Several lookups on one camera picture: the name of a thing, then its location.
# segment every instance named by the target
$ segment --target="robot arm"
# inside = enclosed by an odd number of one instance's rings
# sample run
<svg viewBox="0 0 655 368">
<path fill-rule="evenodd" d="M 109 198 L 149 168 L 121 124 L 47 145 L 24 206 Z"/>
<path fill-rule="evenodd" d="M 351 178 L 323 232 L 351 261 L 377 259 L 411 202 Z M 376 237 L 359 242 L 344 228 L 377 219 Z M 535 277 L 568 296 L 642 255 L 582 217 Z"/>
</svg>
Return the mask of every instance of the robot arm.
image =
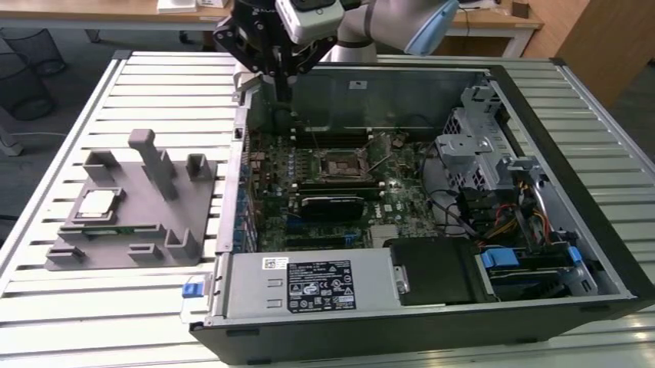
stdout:
<svg viewBox="0 0 655 368">
<path fill-rule="evenodd" d="M 236 0 L 213 38 L 275 85 L 277 102 L 289 103 L 289 85 L 336 45 L 337 31 L 339 37 L 428 54 L 445 35 L 457 5 L 457 0 Z"/>
</svg>

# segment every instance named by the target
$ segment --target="blue latch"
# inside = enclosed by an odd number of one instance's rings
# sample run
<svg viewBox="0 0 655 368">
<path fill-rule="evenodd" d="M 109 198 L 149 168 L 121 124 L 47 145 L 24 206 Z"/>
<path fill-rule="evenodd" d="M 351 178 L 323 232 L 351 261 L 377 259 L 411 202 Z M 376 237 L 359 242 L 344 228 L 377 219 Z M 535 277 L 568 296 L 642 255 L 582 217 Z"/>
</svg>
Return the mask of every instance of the blue latch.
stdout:
<svg viewBox="0 0 655 368">
<path fill-rule="evenodd" d="M 492 248 L 481 253 L 484 268 L 511 267 L 519 265 L 519 260 L 510 248 Z"/>
<path fill-rule="evenodd" d="M 568 251 L 574 263 L 583 262 L 583 255 L 580 255 L 580 251 L 578 250 L 578 247 L 568 247 Z"/>
<path fill-rule="evenodd" d="M 188 299 L 192 297 L 203 297 L 204 292 L 203 292 L 203 282 L 187 282 L 183 286 L 183 298 Z"/>
</svg>

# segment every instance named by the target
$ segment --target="warning label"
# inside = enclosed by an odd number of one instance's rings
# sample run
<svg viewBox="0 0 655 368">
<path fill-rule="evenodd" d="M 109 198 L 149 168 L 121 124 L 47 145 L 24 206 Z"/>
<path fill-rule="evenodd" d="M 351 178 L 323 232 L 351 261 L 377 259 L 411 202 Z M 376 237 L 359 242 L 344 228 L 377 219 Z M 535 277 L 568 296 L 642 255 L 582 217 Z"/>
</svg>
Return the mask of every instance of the warning label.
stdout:
<svg viewBox="0 0 655 368">
<path fill-rule="evenodd" d="M 287 264 L 291 313 L 356 309 L 349 261 Z"/>
</svg>

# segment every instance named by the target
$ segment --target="wire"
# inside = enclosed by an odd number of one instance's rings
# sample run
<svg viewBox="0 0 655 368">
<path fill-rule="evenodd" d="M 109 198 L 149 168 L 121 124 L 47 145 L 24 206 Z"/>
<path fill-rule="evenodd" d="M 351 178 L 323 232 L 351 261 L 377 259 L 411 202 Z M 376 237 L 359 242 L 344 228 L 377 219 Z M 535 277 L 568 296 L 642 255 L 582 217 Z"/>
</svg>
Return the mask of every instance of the wire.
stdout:
<svg viewBox="0 0 655 368">
<path fill-rule="evenodd" d="M 471 21 L 468 20 L 468 9 L 475 9 L 475 8 L 463 8 L 461 5 L 459 6 L 459 9 L 464 12 L 464 17 L 467 19 L 467 35 L 464 37 L 464 42 L 461 44 L 461 53 L 465 54 L 467 51 L 467 42 L 468 42 L 468 36 L 471 35 Z"/>
<path fill-rule="evenodd" d="M 432 197 L 432 194 L 433 194 L 433 193 L 439 193 L 439 192 L 443 192 L 443 193 L 445 193 L 447 195 L 453 196 L 453 197 L 456 197 L 456 196 L 459 195 L 459 193 L 457 193 L 455 190 L 452 190 L 452 189 L 435 189 L 432 192 L 429 192 L 429 193 L 428 193 L 428 197 Z"/>
<path fill-rule="evenodd" d="M 427 150 L 425 150 L 425 156 L 423 158 L 423 163 L 420 165 L 420 188 L 423 189 L 423 193 L 425 194 L 425 197 L 431 201 L 431 203 L 445 213 L 448 214 L 459 223 L 459 226 L 464 229 L 464 231 L 475 238 L 480 237 L 480 234 L 472 229 L 472 227 L 467 224 L 467 222 L 447 208 L 443 206 L 441 203 L 433 200 L 432 195 L 429 194 L 428 190 L 425 189 L 425 182 L 424 182 L 424 167 L 425 167 L 425 161 L 428 160 L 428 153 L 432 148 L 436 148 L 436 143 L 432 141 Z"/>
<path fill-rule="evenodd" d="M 551 224 L 548 221 L 548 217 L 539 211 L 532 212 L 535 216 L 538 216 L 542 219 L 542 225 L 543 225 L 543 238 L 546 240 L 546 244 L 551 244 L 551 236 L 550 236 L 550 231 L 548 229 L 551 228 Z"/>
<path fill-rule="evenodd" d="M 380 161 L 377 161 L 377 163 L 371 166 L 367 170 L 367 173 L 369 173 L 387 159 L 389 159 L 391 155 L 387 155 Z"/>
<path fill-rule="evenodd" d="M 12 133 L 12 136 L 68 136 L 67 133 L 33 132 L 33 133 Z"/>
<path fill-rule="evenodd" d="M 0 220 L 4 220 L 4 221 L 19 221 L 19 216 L 0 215 Z"/>
<path fill-rule="evenodd" d="M 448 209 L 448 210 L 449 210 L 449 209 L 451 209 L 451 207 L 452 207 L 453 205 L 457 205 L 457 203 L 451 203 L 451 204 L 449 204 L 449 205 L 445 207 L 445 209 Z M 443 232 L 444 232 L 444 234 L 445 234 L 447 236 L 461 236 L 461 235 L 467 235 L 467 232 L 457 232 L 457 233 L 455 233 L 455 234 L 452 234 L 452 233 L 449 233 L 449 232 L 448 232 L 448 226 L 459 226 L 459 225 L 455 225 L 455 224 L 449 224 L 449 223 L 448 223 L 448 212 L 445 213 L 445 221 L 444 221 L 444 223 L 445 223 L 445 224 L 443 224 Z"/>
<path fill-rule="evenodd" d="M 515 205 L 502 205 L 499 207 L 499 209 L 496 209 L 496 211 L 495 211 L 495 224 L 493 224 L 493 226 L 498 226 L 499 223 L 500 223 L 500 215 L 502 215 L 500 212 L 503 211 L 503 209 L 507 209 L 507 208 L 514 207 L 514 206 Z"/>
</svg>

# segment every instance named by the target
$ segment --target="floor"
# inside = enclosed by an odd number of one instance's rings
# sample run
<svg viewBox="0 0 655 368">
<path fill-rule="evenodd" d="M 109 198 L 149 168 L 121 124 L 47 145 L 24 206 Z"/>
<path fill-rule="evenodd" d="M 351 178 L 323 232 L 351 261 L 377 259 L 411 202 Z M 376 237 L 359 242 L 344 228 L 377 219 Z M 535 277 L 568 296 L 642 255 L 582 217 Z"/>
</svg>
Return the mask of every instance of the floor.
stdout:
<svg viewBox="0 0 655 368">
<path fill-rule="evenodd" d="M 181 44 L 176 31 L 103 31 L 103 42 L 88 42 L 81 30 L 51 30 L 68 69 L 45 79 L 47 87 L 57 101 L 56 111 L 31 122 L 15 121 L 0 110 L 0 122 L 11 133 L 67 133 L 84 107 L 91 91 L 100 79 L 113 51 L 199 51 L 197 44 Z M 197 32 L 191 39 L 200 41 Z M 0 44 L 0 52 L 7 52 Z M 647 67 L 626 90 L 611 110 L 618 122 L 635 137 L 646 153 L 655 157 L 655 67 Z M 7 158 L 0 153 L 0 215 L 19 215 L 39 184 L 43 173 L 63 142 L 60 136 L 21 136 L 24 154 Z M 11 223 L 0 221 L 0 239 L 7 237 Z"/>
</svg>

